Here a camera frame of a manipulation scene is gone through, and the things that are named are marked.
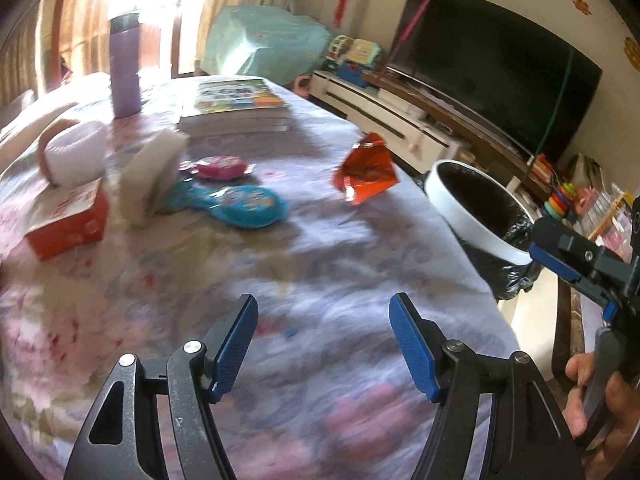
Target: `green cable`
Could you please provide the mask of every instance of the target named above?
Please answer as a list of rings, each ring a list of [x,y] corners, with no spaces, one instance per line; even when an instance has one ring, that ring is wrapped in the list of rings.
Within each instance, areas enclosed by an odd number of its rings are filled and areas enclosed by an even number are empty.
[[[562,98],[564,97],[564,91],[566,90],[566,86],[569,83],[569,76],[571,75],[571,70],[574,67],[574,51],[575,49],[571,47],[571,50],[569,51],[569,59],[567,59],[566,66],[564,67],[564,79],[562,80],[562,86],[560,87],[558,99],[556,99],[554,111],[551,113],[551,118],[549,119],[549,122],[546,125],[545,134],[542,136],[542,140],[540,140],[540,143],[536,150],[536,154],[533,156],[533,159],[531,160],[531,163],[527,168],[527,173],[525,174],[524,178],[527,178],[529,176],[529,173],[531,172],[531,168],[533,168],[533,165],[536,163],[536,160],[538,159],[538,155],[542,152],[542,146],[545,145],[546,139],[551,133],[551,128],[556,123],[556,117],[558,116],[558,110],[560,109],[560,101],[562,101]]]

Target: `tv stand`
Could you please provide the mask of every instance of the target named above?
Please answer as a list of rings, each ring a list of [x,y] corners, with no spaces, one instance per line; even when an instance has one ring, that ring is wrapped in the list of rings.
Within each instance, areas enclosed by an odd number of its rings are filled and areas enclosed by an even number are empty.
[[[480,114],[466,108],[465,105],[460,104],[446,94],[438,92],[435,88],[414,82],[411,79],[403,79],[402,76],[401,80],[404,81],[408,89],[416,92],[417,94],[426,97],[431,101],[442,104],[445,108],[453,108],[458,111],[462,117],[466,118],[470,123],[483,130],[485,134],[502,144],[521,160],[527,160],[529,158],[529,154],[526,150],[522,149],[517,144],[514,144],[506,133],[496,128]]]
[[[496,133],[482,127],[466,117],[453,106],[443,104],[441,100],[428,94],[415,91],[401,78],[389,75],[378,77],[375,72],[364,72],[363,78],[373,86],[382,88],[397,97],[417,106],[430,116],[451,128],[456,134],[468,140],[479,152],[484,153],[513,173],[522,186],[534,197],[544,201],[551,194],[552,187],[530,174],[527,178],[527,163],[522,160]]]

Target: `human hand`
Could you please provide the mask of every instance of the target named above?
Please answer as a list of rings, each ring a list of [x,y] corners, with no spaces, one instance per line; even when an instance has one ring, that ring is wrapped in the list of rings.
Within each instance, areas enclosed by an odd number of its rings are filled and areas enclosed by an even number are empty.
[[[576,381],[577,386],[569,392],[562,414],[574,438],[587,429],[582,400],[593,373],[593,353],[576,355],[566,364],[566,375]],[[602,480],[611,472],[633,438],[640,419],[640,391],[629,386],[619,372],[614,373],[607,383],[605,401],[613,416],[613,426],[606,439],[590,452],[584,463],[587,480]]]

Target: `bed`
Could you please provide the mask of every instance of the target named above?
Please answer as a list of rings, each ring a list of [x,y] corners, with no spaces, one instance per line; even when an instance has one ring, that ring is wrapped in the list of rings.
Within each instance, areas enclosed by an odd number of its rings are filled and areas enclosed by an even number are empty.
[[[110,129],[110,216],[97,244],[39,262],[22,240],[30,205],[45,188],[34,146],[2,174],[2,413],[43,475],[61,479],[118,357],[170,355],[247,292],[259,304],[258,329],[232,393],[212,407],[238,478],[410,478],[435,408],[412,383],[389,325],[389,299],[407,292],[447,337],[507,357],[516,339],[488,285],[401,171],[395,187],[349,206],[331,175],[361,133],[276,85],[293,111],[291,131],[194,139],[188,155],[254,162],[255,181],[289,202],[286,221],[248,232],[180,212],[130,229],[118,212],[120,171],[155,131],[175,123],[181,93],[197,81],[143,84],[142,112],[118,121],[108,88],[91,99],[65,90],[79,102],[66,114]],[[479,472],[487,402],[469,478]],[[168,468],[178,479],[166,402],[160,412]]]

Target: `thermos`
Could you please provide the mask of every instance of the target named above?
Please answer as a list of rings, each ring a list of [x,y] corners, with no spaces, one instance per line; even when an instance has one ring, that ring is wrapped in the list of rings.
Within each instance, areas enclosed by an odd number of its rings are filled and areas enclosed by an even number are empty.
[[[109,62],[111,100],[116,118],[140,111],[140,22],[136,12],[121,14],[111,20]]]

